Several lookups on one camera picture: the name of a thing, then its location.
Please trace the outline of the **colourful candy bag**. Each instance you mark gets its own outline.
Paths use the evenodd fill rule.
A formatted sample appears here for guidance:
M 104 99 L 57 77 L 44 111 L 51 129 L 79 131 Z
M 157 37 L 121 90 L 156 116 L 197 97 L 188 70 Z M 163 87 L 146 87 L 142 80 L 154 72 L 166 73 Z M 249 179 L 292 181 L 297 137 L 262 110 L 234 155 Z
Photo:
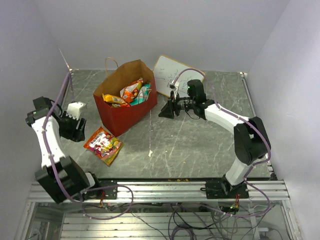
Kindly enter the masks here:
M 123 147 L 123 142 L 102 126 L 99 127 L 87 140 L 83 147 L 110 166 Z

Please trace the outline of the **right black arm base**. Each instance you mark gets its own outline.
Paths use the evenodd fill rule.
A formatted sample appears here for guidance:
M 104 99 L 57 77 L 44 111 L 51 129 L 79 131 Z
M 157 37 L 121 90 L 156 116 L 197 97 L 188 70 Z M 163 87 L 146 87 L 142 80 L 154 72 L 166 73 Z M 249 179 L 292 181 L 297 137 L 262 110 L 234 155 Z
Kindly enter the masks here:
M 221 181 L 207 181 L 203 187 L 200 188 L 200 191 L 205 192 L 207 199 L 248 199 L 249 192 L 247 185 L 245 183 L 240 184 L 239 186 L 229 187 L 227 184 L 221 183 Z

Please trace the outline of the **teal snack pouch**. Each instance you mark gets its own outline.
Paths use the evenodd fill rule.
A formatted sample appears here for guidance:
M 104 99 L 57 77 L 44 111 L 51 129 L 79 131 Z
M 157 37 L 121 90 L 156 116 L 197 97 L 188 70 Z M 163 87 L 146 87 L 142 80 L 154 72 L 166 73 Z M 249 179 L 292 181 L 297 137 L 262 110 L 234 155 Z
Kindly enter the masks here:
M 148 100 L 149 93 L 152 91 L 150 84 L 143 84 L 140 88 L 138 95 L 133 99 L 131 103 L 129 103 L 130 106 L 135 106 L 138 104 L 141 104 Z

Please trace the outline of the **yellow snack bar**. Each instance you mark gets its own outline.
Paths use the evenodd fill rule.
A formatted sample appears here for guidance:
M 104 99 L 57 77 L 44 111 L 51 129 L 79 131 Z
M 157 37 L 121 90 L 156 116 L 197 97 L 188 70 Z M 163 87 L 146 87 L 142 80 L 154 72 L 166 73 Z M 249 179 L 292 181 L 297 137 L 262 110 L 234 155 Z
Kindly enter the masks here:
M 102 99 L 106 103 L 120 104 L 120 105 L 126 105 L 127 104 L 121 97 L 110 95 L 110 94 L 102 94 Z

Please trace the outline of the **red brown paper bag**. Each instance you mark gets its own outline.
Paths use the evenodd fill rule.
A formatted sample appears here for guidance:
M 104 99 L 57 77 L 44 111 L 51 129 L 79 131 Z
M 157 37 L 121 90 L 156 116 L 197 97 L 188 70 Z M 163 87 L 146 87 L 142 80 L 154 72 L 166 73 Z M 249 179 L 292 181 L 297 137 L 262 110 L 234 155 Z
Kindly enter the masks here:
M 103 100 L 103 94 L 119 97 L 124 87 L 139 78 L 142 78 L 145 84 L 150 84 L 151 91 L 146 101 L 129 107 L 112 107 Z M 158 103 L 154 73 L 140 59 L 126 62 L 100 83 L 93 97 L 103 125 L 118 137 L 141 120 Z

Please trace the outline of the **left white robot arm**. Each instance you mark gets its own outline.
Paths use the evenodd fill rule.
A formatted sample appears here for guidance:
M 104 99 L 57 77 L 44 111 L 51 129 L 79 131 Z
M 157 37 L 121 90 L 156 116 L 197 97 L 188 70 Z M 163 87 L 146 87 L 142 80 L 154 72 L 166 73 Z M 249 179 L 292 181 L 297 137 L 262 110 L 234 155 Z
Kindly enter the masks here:
M 86 104 L 72 102 L 63 111 L 58 103 L 41 96 L 33 100 L 33 105 L 35 109 L 27 114 L 25 122 L 36 133 L 41 151 L 36 181 L 57 204 L 77 195 L 98 198 L 102 186 L 95 174 L 84 172 L 61 143 L 61 138 L 76 143 L 85 140 L 86 120 L 81 112 Z

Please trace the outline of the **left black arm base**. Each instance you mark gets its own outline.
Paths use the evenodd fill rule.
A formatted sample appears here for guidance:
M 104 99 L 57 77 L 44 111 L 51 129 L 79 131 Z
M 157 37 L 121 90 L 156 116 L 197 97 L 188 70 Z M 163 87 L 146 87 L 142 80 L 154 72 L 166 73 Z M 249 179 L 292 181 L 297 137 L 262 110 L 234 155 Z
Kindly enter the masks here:
M 90 191 L 84 192 L 81 196 L 84 201 L 88 200 L 115 200 L 118 187 L 114 180 L 100 180 Z

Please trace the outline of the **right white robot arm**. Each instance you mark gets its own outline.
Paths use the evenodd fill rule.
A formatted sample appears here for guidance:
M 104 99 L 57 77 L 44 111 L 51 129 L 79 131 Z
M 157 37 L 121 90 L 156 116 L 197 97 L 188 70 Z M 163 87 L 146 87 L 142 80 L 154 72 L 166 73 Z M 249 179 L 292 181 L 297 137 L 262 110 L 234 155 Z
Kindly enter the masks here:
M 173 119 L 180 111 L 192 110 L 198 118 L 218 124 L 233 134 L 236 159 L 221 178 L 220 186 L 224 197 L 233 197 L 257 160 L 270 156 L 271 144 L 263 121 L 259 117 L 235 114 L 208 99 L 199 79 L 187 82 L 187 97 L 179 96 L 177 86 L 171 88 L 170 97 L 158 114 L 160 118 Z

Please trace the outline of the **small red snack bag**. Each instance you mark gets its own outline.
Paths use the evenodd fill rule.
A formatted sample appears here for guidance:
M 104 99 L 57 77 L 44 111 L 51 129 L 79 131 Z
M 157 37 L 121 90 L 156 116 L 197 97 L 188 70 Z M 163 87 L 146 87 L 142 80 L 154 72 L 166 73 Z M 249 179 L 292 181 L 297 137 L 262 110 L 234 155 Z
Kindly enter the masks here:
M 121 108 L 121 107 L 128 108 L 128 107 L 130 107 L 130 105 L 128 103 L 112 103 L 111 106 L 113 108 Z

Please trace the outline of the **orange white snack pack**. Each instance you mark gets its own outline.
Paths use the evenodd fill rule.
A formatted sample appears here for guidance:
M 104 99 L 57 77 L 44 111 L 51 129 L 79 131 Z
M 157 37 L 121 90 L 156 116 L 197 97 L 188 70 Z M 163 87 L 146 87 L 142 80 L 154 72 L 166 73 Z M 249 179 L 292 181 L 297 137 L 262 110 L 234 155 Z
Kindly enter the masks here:
M 121 98 L 127 104 L 130 104 L 137 97 L 142 85 L 143 85 L 143 78 L 141 77 L 120 91 Z

